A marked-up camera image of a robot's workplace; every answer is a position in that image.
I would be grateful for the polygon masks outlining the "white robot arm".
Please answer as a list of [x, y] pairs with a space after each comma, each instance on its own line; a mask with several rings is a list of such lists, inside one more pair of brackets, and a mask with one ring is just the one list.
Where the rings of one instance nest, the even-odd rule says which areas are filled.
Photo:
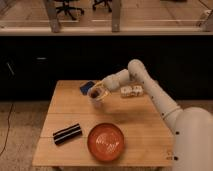
[[144, 64], [133, 59], [128, 67], [98, 81], [97, 100], [131, 82], [139, 83], [174, 135], [172, 171], [213, 171], [213, 115], [200, 107], [179, 106], [149, 75]]

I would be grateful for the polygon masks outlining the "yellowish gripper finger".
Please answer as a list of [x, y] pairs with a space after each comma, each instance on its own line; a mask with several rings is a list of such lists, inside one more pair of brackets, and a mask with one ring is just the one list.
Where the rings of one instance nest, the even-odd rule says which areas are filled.
[[102, 81], [97, 82], [93, 87], [92, 87], [93, 91], [92, 92], [99, 92], [100, 96], [98, 98], [96, 98], [97, 100], [103, 99], [105, 98], [108, 94], [109, 94], [109, 90], [104, 86]]

